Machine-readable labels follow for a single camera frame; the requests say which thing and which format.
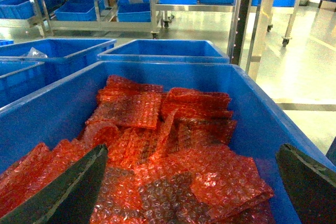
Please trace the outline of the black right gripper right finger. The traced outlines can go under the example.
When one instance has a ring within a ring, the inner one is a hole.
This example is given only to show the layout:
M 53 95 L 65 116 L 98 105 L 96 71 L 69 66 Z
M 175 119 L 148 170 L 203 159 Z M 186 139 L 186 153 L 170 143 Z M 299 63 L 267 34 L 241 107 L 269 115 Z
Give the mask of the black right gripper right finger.
M 290 144 L 276 153 L 280 176 L 302 223 L 335 223 L 335 171 Z

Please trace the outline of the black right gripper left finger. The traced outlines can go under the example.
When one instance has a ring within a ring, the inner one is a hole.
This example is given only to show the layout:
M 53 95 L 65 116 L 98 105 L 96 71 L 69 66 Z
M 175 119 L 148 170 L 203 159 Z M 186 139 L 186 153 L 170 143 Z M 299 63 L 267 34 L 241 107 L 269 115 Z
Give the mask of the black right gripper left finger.
M 107 146 L 97 145 L 1 223 L 89 223 L 107 159 Z

